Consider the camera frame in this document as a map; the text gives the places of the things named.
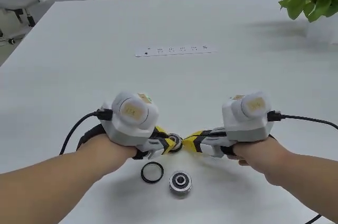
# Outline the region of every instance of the sticker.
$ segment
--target sticker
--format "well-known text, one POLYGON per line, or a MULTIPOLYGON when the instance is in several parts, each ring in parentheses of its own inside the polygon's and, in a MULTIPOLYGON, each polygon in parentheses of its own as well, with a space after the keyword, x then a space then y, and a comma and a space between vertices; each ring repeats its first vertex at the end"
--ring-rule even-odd
POLYGON ((147 97, 145 94, 138 94, 138 96, 144 101, 146 104, 151 104, 152 100, 147 97))
POLYGON ((143 110, 132 104, 126 104, 121 113, 135 120, 140 120, 143 115, 143 110))
POLYGON ((244 95, 236 95, 235 97, 233 97, 232 100, 240 100, 244 97, 244 95))
POLYGON ((249 101, 247 106, 249 111, 255 112, 258 109, 265 109, 265 101, 263 98, 257 97, 256 99, 249 101))

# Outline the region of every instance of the chair leg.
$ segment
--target chair leg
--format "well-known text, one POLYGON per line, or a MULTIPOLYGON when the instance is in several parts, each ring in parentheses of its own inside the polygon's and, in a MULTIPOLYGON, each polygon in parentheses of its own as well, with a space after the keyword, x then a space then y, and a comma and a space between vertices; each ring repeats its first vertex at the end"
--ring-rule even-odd
POLYGON ((28 12, 27 9, 25 9, 25 11, 26 11, 26 14, 27 14, 27 19, 28 19, 28 22, 30 24, 30 27, 34 27, 36 25, 36 23, 35 23, 33 16, 28 12))

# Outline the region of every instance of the hand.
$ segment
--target hand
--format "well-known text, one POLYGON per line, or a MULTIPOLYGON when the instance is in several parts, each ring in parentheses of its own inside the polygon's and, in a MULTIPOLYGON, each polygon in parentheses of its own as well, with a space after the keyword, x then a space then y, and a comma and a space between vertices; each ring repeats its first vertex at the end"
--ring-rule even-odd
POLYGON ((83 144, 77 152, 91 162, 101 178, 119 169, 137 151, 134 147, 121 146, 110 141, 106 134, 100 134, 83 144))
POLYGON ((241 166, 251 166, 265 175, 267 181, 273 185, 278 185, 278 181, 273 179, 273 171, 292 155, 271 137, 255 143, 238 143, 233 151, 237 156, 229 156, 230 159, 238 160, 241 166))

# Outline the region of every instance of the white power strip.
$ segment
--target white power strip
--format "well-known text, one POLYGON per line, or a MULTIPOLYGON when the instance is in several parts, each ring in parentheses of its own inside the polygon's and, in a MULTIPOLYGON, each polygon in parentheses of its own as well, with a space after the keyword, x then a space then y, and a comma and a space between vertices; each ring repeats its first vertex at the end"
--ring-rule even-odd
POLYGON ((152 57, 164 55, 178 55, 178 54, 195 54, 195 53, 212 53, 217 50, 210 45, 182 45, 182 46, 168 46, 168 47, 148 47, 139 49, 135 56, 137 57, 152 57))

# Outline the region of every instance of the white table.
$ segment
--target white table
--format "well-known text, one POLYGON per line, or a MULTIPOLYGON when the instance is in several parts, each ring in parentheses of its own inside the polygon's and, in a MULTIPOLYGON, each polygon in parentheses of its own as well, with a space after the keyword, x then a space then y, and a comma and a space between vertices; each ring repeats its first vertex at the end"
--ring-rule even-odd
MULTIPOLYGON (((263 90, 285 114, 338 122, 338 47, 304 38, 279 0, 105 0, 55 3, 0 68, 0 172, 58 154, 83 115, 121 90, 146 91, 159 125, 182 136, 222 125, 234 94, 263 90), (147 45, 215 44, 218 53, 136 58, 147 45)), ((67 151, 91 126, 82 124, 67 151)), ((279 122, 290 150, 338 160, 338 134, 324 125, 279 122)), ((130 160, 95 184, 63 224, 299 224, 315 213, 250 168, 182 151, 157 159, 164 178, 140 178, 130 160), (168 178, 187 171, 193 190, 177 200, 168 178)), ((318 223, 328 223, 321 219, 318 223)))

